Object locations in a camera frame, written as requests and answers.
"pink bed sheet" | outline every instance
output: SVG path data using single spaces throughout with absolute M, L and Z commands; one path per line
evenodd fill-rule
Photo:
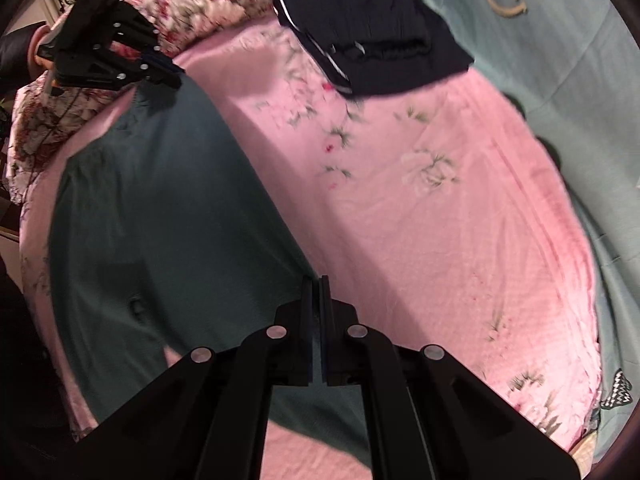
M 593 263 L 552 161 L 499 92 L 470 70 L 347 102 L 275 20 L 221 32 L 177 62 L 222 113 L 314 269 L 331 276 L 334 297 L 396 344 L 443 345 L 570 448 L 600 383 Z M 80 430 L 95 420 L 56 331 L 47 236 L 66 160 L 130 99 L 63 146 L 22 222 L 25 297 Z M 266 450 L 264 478 L 370 476 L 273 424 Z

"blue fabric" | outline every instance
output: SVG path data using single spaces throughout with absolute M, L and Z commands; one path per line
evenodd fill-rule
M 313 276 L 234 136 L 187 76 L 140 84 L 69 159 L 49 235 L 51 296 L 98 421 L 166 369 L 162 348 L 238 346 Z M 319 344 L 314 342 L 316 367 Z M 276 388 L 270 417 L 367 463 L 356 386 Z
M 523 0 L 528 13 L 511 19 L 487 0 L 425 1 L 556 147 L 562 175 L 597 226 L 592 241 L 610 302 L 608 312 L 598 309 L 606 398 L 618 366 L 640 379 L 640 50 L 609 0 Z M 596 460 L 638 400 L 640 382 L 631 382 L 633 404 L 601 412 Z

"pink floral fabric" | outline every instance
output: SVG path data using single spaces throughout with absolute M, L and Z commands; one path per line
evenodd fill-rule
M 160 30 L 162 52 L 174 57 L 223 27 L 260 16 L 271 0 L 127 0 Z M 126 54 L 121 47 L 119 53 Z M 21 203 L 51 157 L 118 92 L 68 89 L 59 97 L 43 92 L 46 74 L 18 92 L 8 152 L 12 200 Z

